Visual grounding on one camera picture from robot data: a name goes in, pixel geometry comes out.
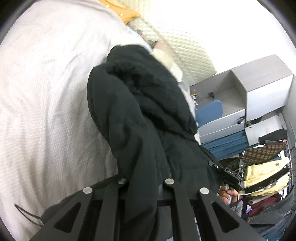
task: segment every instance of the red garment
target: red garment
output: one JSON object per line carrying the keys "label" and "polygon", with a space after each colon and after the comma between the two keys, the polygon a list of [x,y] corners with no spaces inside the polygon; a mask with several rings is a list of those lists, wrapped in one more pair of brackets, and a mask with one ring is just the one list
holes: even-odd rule
{"label": "red garment", "polygon": [[266,198],[266,199],[264,199],[264,200],[262,200],[260,202],[257,202],[255,204],[251,205],[252,210],[248,212],[248,216],[253,217],[253,216],[258,215],[260,212],[262,212],[263,208],[266,205],[276,203],[279,200],[281,200],[281,194],[277,193],[277,194],[272,195],[269,198]]}

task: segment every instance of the black wire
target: black wire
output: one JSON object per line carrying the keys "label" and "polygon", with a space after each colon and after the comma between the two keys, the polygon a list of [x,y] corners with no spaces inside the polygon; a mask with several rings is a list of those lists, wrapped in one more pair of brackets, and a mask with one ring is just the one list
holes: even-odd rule
{"label": "black wire", "polygon": [[[242,182],[242,176],[243,176],[243,172],[242,172],[242,174],[241,174],[241,178],[240,178],[240,180],[239,180],[239,189],[238,189],[238,191],[237,191],[237,198],[239,197],[239,190],[240,190],[240,185],[241,185],[241,182]],[[236,206],[235,206],[235,210],[234,211],[236,211],[237,210],[237,205],[239,204],[239,201],[238,201],[238,199],[237,199],[237,204],[236,204]]]}
{"label": "black wire", "polygon": [[29,219],[24,213],[30,215],[33,218],[39,219],[41,220],[41,218],[39,216],[36,216],[34,214],[29,213],[28,211],[26,211],[25,209],[21,208],[19,205],[15,204],[15,208],[26,218],[28,219],[31,223],[38,225],[39,227],[43,227],[43,225],[40,225],[38,223],[35,223],[34,221],[32,221],[31,219]]}

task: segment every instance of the blue curtain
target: blue curtain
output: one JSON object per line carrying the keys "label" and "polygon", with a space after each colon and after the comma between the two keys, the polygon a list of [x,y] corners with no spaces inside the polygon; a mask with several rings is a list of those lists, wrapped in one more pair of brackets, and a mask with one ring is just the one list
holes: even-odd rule
{"label": "blue curtain", "polygon": [[203,143],[218,160],[222,160],[238,153],[249,147],[245,131],[240,131],[220,139]]}

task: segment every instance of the white bed sheet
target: white bed sheet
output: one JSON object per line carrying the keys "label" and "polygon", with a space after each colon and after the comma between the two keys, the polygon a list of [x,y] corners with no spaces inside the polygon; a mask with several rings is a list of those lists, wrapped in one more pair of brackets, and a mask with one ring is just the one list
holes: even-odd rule
{"label": "white bed sheet", "polygon": [[88,111],[91,69],[115,45],[147,44],[98,1],[34,3],[0,45],[0,217],[16,241],[64,197],[117,173]]}

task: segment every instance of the blue cushion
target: blue cushion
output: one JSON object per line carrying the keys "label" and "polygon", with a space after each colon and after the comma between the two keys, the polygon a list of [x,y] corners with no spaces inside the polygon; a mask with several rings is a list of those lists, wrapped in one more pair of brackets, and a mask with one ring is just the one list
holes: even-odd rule
{"label": "blue cushion", "polygon": [[195,120],[199,127],[220,118],[222,115],[223,108],[220,100],[213,100],[211,103],[195,110]]}

